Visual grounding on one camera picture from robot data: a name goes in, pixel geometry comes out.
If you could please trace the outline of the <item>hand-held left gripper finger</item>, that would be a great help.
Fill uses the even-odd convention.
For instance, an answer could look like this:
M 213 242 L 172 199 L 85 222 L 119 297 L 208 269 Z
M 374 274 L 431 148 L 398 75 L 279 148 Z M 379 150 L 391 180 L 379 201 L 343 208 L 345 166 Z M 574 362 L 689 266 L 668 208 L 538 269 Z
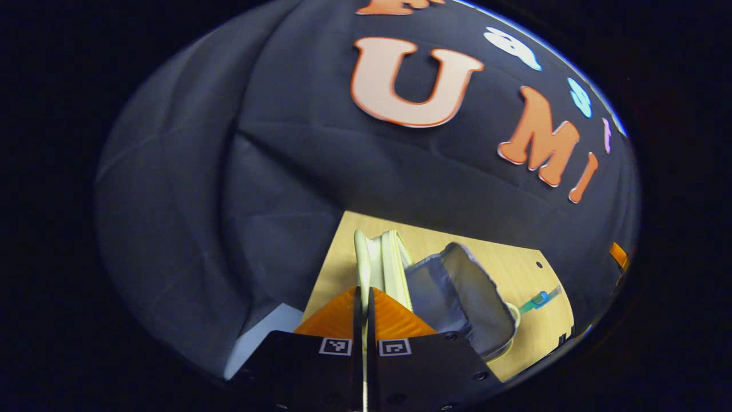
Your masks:
M 377 339 L 376 293 L 369 290 L 366 410 L 476 410 L 502 389 L 457 332 Z
M 294 331 L 270 331 L 238 371 L 240 410 L 363 410 L 361 321 L 353 286 Z

